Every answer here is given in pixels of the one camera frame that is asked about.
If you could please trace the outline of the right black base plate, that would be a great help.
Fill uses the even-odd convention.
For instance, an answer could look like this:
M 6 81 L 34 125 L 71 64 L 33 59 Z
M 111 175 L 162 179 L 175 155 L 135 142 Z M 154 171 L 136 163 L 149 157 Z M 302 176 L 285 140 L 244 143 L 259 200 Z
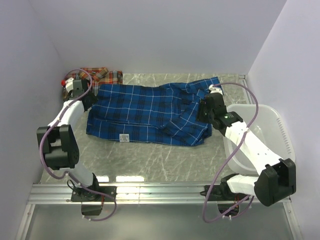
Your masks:
M 214 185 L 208 201 L 240 201 L 247 195 L 243 193 L 233 193 L 225 184 Z

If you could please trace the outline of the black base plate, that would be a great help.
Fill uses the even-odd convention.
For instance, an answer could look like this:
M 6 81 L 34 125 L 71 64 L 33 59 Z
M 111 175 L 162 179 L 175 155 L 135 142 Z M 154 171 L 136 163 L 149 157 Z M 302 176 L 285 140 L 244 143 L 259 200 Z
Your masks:
M 103 193 L 105 195 L 108 195 L 112 197 L 113 199 L 116 198 L 117 194 L 117 187 L 116 186 L 100 186 L 97 190 L 100 193 Z M 102 196 L 97 193 L 92 193 L 90 191 L 87 191 L 83 188 L 74 187 L 72 189 L 71 194 L 71 202 L 101 202 L 104 200 L 105 202 L 112 202 L 113 200 L 109 197 Z
M 247 195 L 243 193 L 233 193 L 225 184 L 214 185 L 208 201 L 240 201 Z

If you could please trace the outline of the blue plaid long sleeve shirt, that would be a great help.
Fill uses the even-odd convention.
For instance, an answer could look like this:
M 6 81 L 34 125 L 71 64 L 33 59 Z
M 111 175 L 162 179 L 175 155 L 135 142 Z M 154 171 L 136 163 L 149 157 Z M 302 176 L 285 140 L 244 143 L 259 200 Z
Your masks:
M 212 135 L 196 120 L 199 103 L 218 77 L 157 87 L 105 84 L 88 113 L 86 134 L 122 143 L 195 147 Z

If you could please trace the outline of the folded orange plaid shirt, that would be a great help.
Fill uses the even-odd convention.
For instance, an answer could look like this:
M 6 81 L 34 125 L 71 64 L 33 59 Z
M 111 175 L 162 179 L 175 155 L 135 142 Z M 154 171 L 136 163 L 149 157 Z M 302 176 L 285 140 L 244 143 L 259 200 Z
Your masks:
M 70 91 L 66 89 L 67 81 L 69 79 L 85 79 L 90 85 L 90 77 L 92 78 L 91 91 L 95 96 L 98 95 L 99 89 L 102 85 L 107 84 L 123 84 L 123 72 L 120 70 L 109 71 L 106 67 L 82 67 L 80 71 L 69 72 L 61 81 L 63 87 L 62 99 L 66 101 L 70 97 Z

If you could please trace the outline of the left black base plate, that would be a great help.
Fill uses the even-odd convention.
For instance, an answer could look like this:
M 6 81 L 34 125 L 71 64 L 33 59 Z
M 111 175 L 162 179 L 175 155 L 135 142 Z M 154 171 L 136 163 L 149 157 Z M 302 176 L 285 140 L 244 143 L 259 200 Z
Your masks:
M 100 186 L 97 190 L 100 193 L 103 193 L 105 195 L 108 195 L 112 197 L 113 199 L 116 198 L 117 194 L 117 187 L 116 186 Z M 74 187 L 72 189 L 71 194 L 71 202 L 101 202 L 104 200 L 105 202 L 112 202 L 113 200 L 109 197 L 102 196 L 97 193 L 92 193 L 90 191 L 87 191 L 83 188 Z

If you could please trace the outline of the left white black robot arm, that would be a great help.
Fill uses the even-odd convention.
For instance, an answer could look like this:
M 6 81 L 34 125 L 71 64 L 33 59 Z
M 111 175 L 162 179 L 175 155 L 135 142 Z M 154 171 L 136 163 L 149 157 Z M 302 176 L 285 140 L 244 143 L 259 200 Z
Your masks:
M 91 88 L 93 80 L 66 80 L 64 87 L 69 96 L 62 109 L 47 126 L 36 130 L 40 161 L 47 173 L 57 180 L 68 176 L 76 194 L 96 201 L 101 195 L 94 173 L 80 162 L 80 151 L 73 127 L 97 101 Z

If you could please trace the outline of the aluminium mounting rail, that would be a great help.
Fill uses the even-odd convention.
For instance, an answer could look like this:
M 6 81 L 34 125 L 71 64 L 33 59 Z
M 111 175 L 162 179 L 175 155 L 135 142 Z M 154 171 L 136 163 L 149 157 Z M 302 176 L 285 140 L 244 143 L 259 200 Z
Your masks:
M 203 182 L 116 182 L 102 183 L 103 187 L 115 186 L 115 200 L 121 204 L 202 204 L 205 197 Z M 34 184 L 27 203 L 33 205 L 84 204 L 99 205 L 98 201 L 74 201 L 73 191 L 66 184 Z

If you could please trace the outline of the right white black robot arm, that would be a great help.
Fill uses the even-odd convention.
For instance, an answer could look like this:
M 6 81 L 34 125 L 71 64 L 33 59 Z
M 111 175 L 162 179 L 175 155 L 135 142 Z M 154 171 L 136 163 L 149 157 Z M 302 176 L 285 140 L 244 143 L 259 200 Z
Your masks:
M 223 95 L 211 92 L 200 101 L 198 120 L 212 124 L 233 152 L 227 165 L 233 173 L 202 192 L 231 200 L 254 196 L 269 207 L 297 191 L 292 144 L 280 114 L 265 104 L 226 106 Z

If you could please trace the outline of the white plastic basin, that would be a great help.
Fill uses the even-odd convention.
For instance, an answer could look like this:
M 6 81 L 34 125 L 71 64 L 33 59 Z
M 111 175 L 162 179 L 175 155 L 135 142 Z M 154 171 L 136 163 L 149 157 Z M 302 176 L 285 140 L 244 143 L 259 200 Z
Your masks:
M 248 124 L 255 115 L 256 105 L 235 103 L 227 106 L 227 110 L 228 112 L 236 112 Z M 259 104 L 257 117 L 249 129 L 274 153 L 283 159 L 289 158 L 296 162 L 296 154 L 284 121 L 274 108 Z M 226 138 L 223 139 L 223 143 L 225 154 L 228 157 L 236 145 Z M 240 150 L 227 165 L 235 173 L 257 175 L 252 163 Z

